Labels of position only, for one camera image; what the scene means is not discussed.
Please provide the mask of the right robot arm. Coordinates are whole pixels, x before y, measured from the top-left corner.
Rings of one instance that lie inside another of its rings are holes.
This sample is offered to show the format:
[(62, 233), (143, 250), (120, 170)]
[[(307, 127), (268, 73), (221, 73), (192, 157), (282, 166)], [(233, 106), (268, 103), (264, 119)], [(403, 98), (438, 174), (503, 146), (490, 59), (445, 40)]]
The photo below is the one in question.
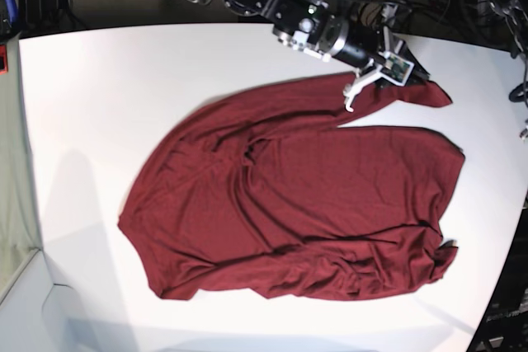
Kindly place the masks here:
[[(210, 0), (187, 0), (207, 4)], [(430, 75), (416, 60), (405, 40), (391, 30), (398, 4), (383, 1), (382, 20), (370, 28), (353, 18), (353, 8), (364, 0), (339, 0), (332, 10), (325, 0), (223, 0), (238, 16), (259, 16), (273, 25), (284, 46), (324, 62), (336, 59), (353, 67), (354, 80), (343, 89), (347, 111), (370, 84), (384, 81), (396, 87), (425, 82)]]

